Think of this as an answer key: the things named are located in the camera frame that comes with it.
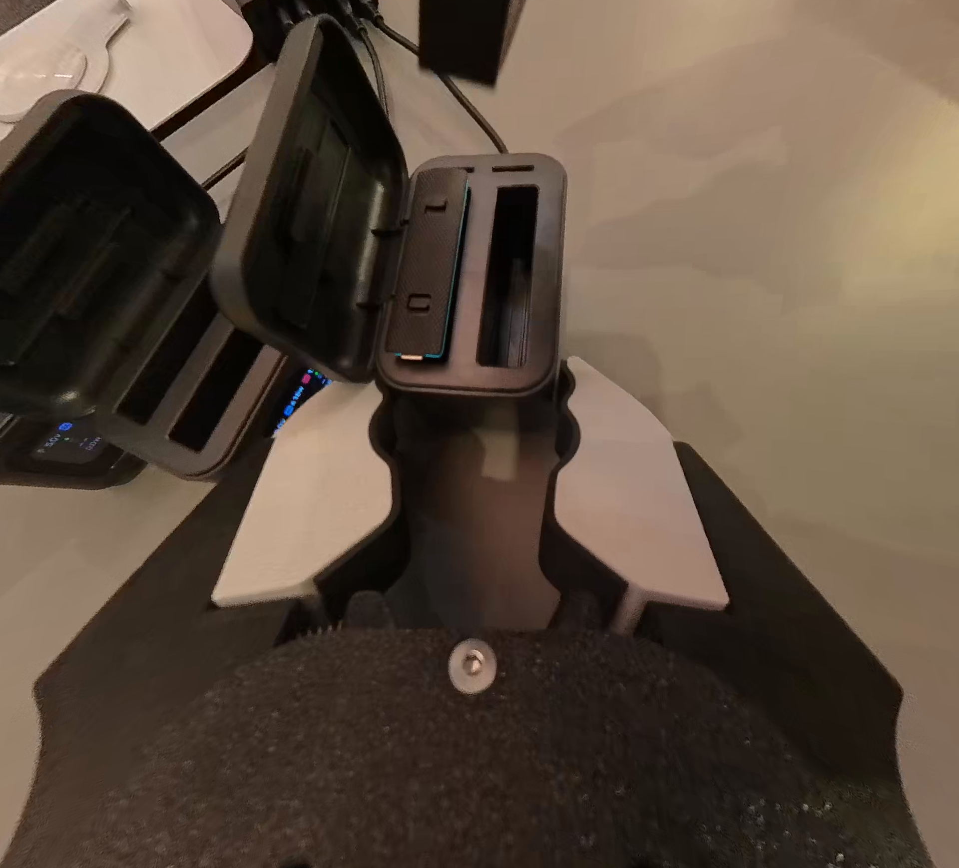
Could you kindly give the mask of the black battery blue stripe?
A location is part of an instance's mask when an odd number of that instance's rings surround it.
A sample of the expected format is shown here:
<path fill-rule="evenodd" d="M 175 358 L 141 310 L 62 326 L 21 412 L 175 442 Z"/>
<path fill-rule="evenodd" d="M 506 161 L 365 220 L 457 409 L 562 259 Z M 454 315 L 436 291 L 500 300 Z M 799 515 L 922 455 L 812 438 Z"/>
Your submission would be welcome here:
<path fill-rule="evenodd" d="M 464 168 L 428 169 L 415 181 L 386 336 L 400 361 L 434 363 L 448 353 L 470 200 Z"/>

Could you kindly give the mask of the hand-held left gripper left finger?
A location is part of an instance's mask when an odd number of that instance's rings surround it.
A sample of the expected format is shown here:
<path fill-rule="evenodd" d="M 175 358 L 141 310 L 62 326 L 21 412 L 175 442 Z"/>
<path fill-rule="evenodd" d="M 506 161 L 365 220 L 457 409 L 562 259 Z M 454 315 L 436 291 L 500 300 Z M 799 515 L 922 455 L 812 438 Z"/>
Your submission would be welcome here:
<path fill-rule="evenodd" d="M 214 585 L 218 608 L 305 598 L 399 510 L 382 396 L 314 396 L 273 440 Z"/>

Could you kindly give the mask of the white base mat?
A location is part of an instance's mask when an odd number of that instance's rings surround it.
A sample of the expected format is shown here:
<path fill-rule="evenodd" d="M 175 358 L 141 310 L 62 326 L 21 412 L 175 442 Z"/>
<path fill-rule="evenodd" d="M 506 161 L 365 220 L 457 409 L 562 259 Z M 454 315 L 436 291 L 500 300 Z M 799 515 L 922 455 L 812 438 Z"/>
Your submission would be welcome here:
<path fill-rule="evenodd" d="M 88 67 L 109 57 L 98 92 L 146 128 L 172 118 L 246 60 L 252 33 L 222 0 L 128 0 L 127 21 Z"/>

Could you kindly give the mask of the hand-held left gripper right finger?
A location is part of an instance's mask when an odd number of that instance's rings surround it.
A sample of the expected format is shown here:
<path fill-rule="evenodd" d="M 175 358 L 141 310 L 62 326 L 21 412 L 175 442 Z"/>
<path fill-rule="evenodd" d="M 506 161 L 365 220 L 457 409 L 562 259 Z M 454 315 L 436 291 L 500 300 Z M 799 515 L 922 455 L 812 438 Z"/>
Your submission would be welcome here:
<path fill-rule="evenodd" d="M 570 356 L 557 387 L 552 584 L 602 611 L 722 611 L 724 584 L 672 435 L 634 396 Z"/>

